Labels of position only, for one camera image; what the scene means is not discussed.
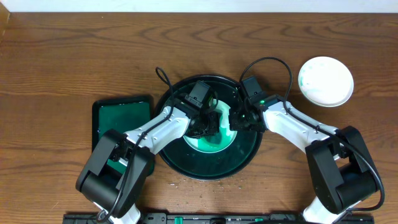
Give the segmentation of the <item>white plate back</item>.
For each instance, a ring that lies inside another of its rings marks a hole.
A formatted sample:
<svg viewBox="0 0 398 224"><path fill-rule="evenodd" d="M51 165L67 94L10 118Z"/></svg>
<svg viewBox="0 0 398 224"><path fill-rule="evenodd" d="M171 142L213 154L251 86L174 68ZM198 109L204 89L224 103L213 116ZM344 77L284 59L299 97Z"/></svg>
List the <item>white plate back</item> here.
<svg viewBox="0 0 398 224"><path fill-rule="evenodd" d="M298 73L300 91L312 103L337 107L346 103L354 91L354 79L339 60L320 56L306 61Z"/></svg>

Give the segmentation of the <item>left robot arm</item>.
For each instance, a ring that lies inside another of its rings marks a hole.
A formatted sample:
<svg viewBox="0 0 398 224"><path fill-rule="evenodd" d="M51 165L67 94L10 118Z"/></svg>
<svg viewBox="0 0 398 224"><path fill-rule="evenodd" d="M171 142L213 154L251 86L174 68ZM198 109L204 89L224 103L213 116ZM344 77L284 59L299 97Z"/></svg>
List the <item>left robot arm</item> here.
<svg viewBox="0 0 398 224"><path fill-rule="evenodd" d="M109 129L99 139L75 187L100 209L97 223L137 223L136 201L153 164L165 146L186 134L218 132L218 100L174 99L142 126L120 133Z"/></svg>

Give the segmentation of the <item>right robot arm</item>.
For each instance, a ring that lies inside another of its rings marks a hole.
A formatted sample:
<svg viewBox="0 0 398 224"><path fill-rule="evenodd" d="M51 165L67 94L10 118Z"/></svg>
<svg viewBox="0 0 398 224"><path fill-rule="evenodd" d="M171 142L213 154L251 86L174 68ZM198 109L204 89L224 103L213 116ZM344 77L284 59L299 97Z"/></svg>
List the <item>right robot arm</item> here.
<svg viewBox="0 0 398 224"><path fill-rule="evenodd" d="M372 194L385 196L364 139L352 126L320 123L279 95L245 98L229 111L229 123L232 130L279 134L305 153L316 194L303 211L308 222L337 223Z"/></svg>

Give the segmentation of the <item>white plate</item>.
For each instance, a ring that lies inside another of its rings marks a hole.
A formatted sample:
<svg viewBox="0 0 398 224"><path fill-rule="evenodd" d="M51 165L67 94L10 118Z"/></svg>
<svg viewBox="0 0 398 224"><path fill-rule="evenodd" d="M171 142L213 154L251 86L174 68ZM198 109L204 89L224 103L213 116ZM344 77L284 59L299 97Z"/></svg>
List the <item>white plate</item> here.
<svg viewBox="0 0 398 224"><path fill-rule="evenodd" d="M354 79L339 60L320 56L306 61L298 73L300 91L312 103L337 107L346 103L354 91Z"/></svg>
<svg viewBox="0 0 398 224"><path fill-rule="evenodd" d="M229 105L218 100L215 111L221 115L219 132L215 135L203 136L199 139L184 136L185 142L196 151L208 154L226 149L232 144L237 135L237 131L232 131L229 128L229 109Z"/></svg>

